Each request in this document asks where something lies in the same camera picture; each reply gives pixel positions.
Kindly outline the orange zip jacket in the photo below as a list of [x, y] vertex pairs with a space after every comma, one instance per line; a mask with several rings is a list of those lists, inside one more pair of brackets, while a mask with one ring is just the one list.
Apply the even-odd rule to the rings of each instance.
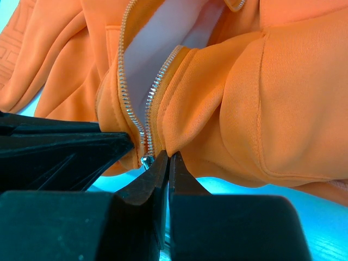
[[98, 122], [195, 177], [347, 205], [347, 1], [20, 1], [1, 111]]

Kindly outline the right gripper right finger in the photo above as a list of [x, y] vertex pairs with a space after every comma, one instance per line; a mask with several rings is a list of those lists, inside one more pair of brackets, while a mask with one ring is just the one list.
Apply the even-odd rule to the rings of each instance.
[[169, 170], [172, 260], [310, 260], [293, 205], [282, 196], [213, 195], [176, 153]]

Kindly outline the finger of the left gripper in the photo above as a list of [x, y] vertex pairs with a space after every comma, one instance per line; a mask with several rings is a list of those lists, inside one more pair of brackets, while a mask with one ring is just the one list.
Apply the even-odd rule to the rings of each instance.
[[133, 147], [97, 123], [1, 113], [1, 192], [86, 191]]

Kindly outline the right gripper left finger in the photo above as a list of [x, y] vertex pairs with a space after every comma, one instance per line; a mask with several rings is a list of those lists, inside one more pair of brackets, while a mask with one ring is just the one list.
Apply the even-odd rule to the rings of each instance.
[[115, 193], [9, 191], [1, 260], [158, 260], [165, 245], [169, 157]]

